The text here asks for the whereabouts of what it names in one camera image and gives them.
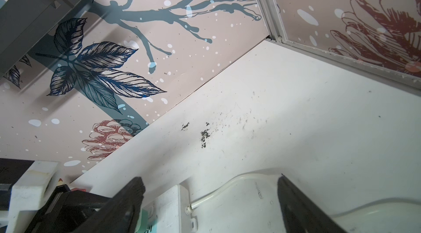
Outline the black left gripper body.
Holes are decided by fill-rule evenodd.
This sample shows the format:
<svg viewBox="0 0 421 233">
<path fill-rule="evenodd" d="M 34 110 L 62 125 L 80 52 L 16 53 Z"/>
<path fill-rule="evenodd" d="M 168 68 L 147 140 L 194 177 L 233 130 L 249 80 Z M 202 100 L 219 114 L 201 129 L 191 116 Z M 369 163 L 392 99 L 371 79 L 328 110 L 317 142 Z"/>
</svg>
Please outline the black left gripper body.
<svg viewBox="0 0 421 233">
<path fill-rule="evenodd" d="M 47 203 L 34 216 L 27 233 L 71 233 L 101 209 L 108 197 L 57 186 Z"/>
</svg>

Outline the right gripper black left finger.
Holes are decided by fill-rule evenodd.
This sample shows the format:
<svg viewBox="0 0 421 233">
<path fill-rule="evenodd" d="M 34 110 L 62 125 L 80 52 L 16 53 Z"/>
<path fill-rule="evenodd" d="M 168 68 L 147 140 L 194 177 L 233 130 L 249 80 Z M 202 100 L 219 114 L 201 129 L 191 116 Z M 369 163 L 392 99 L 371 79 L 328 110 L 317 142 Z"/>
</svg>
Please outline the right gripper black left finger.
<svg viewBox="0 0 421 233">
<path fill-rule="evenodd" d="M 75 233 L 134 233 L 141 213 L 145 185 L 133 178 L 98 212 L 78 226 Z"/>
</svg>

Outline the black hanging wall basket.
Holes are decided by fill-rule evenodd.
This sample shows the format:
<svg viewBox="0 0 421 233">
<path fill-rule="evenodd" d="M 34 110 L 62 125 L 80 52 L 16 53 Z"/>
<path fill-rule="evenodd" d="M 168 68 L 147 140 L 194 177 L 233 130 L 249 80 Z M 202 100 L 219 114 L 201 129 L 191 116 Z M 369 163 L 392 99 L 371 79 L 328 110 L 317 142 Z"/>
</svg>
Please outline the black hanging wall basket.
<svg viewBox="0 0 421 233">
<path fill-rule="evenodd" d="M 1 75 L 81 0 L 8 0 L 1 8 Z"/>
</svg>

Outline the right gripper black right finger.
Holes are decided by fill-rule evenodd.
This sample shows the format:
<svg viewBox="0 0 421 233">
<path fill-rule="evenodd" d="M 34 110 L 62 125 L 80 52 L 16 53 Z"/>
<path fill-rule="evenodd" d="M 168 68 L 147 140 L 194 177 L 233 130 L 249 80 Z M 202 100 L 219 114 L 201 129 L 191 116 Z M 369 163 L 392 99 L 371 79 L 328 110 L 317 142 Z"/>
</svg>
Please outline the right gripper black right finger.
<svg viewBox="0 0 421 233">
<path fill-rule="evenodd" d="M 286 176 L 277 181 L 277 195 L 287 233 L 344 233 Z"/>
</svg>

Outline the white multicolour power strip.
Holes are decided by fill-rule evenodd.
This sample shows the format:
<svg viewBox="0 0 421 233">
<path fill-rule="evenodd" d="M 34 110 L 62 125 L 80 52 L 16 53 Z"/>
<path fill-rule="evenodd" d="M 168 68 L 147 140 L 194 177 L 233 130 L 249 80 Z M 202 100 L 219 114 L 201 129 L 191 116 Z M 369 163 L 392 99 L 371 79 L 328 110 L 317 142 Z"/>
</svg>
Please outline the white multicolour power strip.
<svg viewBox="0 0 421 233">
<path fill-rule="evenodd" d="M 141 209 L 139 233 L 195 233 L 197 219 L 187 212 L 189 191 L 175 185 Z"/>
</svg>

